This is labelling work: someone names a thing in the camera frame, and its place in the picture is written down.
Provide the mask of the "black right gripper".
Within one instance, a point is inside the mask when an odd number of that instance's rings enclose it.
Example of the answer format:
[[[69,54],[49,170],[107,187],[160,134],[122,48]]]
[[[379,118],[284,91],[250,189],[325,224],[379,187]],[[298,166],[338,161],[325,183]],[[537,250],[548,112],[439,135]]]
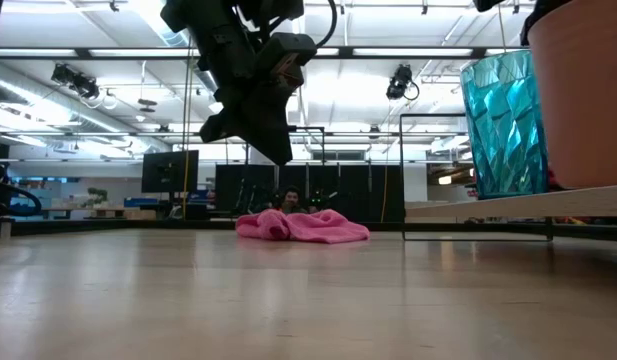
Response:
[[[503,0],[473,0],[474,7],[478,12],[485,12],[500,4]],[[528,46],[528,34],[531,28],[544,16],[557,8],[567,4],[571,0],[537,0],[534,10],[525,19],[520,33],[520,45]]]

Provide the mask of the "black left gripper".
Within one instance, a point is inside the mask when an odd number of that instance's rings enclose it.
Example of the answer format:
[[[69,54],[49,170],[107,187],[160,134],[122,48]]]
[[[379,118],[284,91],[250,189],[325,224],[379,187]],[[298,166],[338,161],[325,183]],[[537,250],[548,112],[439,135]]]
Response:
[[[238,136],[275,165],[292,158],[286,106],[304,83],[302,75],[256,75],[257,53],[274,33],[264,35],[232,0],[165,0],[160,16],[174,33],[186,30],[198,48],[197,66],[215,80],[215,100],[222,105],[201,127],[204,143]]]

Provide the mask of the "teal faceted plastic cup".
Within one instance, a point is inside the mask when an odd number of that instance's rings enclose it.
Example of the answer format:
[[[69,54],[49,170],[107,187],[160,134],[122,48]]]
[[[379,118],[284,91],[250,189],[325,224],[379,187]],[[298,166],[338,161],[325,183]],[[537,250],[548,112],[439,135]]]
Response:
[[[478,197],[546,192],[547,148],[531,52],[479,60],[460,81]]]

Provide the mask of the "tall peach plastic cup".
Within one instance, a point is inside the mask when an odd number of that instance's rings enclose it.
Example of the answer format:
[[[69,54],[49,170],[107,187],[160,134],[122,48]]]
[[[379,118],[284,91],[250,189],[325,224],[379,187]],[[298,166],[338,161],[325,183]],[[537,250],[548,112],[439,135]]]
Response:
[[[569,0],[528,33],[560,185],[617,185],[617,0]]]

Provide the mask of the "black computer monitor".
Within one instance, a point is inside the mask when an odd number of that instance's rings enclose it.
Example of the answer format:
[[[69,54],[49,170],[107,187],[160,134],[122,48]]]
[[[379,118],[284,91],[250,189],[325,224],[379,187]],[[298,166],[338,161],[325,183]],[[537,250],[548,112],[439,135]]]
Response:
[[[143,157],[143,193],[194,192],[198,184],[197,150],[146,154]]]

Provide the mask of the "person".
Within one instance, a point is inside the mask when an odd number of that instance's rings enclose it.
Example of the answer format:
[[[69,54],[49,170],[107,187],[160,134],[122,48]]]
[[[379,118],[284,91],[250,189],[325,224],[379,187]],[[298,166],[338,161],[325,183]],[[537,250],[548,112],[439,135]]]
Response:
[[[300,192],[294,186],[289,186],[284,190],[280,204],[276,207],[276,210],[284,214],[303,213],[307,214],[308,211],[300,204]]]

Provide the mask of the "black partition panel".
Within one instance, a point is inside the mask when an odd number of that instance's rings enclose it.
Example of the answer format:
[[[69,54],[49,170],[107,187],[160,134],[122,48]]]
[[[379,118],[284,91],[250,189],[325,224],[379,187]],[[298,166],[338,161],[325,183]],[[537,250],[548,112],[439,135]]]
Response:
[[[294,189],[305,210],[333,209],[360,223],[400,223],[404,190],[397,165],[218,165],[215,205],[234,214],[278,208]]]

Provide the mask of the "pink cloth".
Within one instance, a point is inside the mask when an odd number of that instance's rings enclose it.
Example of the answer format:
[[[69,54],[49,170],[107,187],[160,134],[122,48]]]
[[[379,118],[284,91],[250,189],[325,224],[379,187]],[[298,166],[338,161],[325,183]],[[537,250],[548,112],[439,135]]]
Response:
[[[367,227],[349,221],[332,209],[312,214],[285,214],[268,209],[241,216],[235,230],[240,237],[272,241],[341,244],[370,239]]]

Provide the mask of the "small potted plant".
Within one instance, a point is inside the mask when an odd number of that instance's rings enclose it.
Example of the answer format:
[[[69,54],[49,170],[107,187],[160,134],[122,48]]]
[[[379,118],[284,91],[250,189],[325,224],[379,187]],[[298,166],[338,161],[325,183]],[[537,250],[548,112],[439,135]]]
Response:
[[[88,200],[84,203],[85,207],[94,207],[108,202],[108,191],[105,189],[90,187],[87,193]]]

